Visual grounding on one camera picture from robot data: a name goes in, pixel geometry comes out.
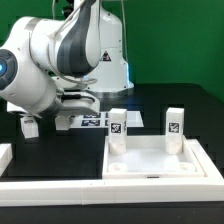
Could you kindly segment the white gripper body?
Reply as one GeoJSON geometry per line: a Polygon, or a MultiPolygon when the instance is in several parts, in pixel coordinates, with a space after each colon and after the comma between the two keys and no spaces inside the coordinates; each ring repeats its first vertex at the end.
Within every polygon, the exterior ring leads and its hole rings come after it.
{"type": "Polygon", "coordinates": [[[67,92],[58,101],[56,116],[97,115],[100,111],[100,101],[86,92],[67,92]]]}

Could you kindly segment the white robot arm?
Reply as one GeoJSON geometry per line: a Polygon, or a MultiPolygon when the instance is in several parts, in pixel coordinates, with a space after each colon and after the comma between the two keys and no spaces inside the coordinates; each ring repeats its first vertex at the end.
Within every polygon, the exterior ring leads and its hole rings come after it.
{"type": "Polygon", "coordinates": [[[0,97],[38,118],[94,115],[133,88],[123,24],[101,0],[67,0],[66,19],[23,17],[0,47],[0,97]]]}

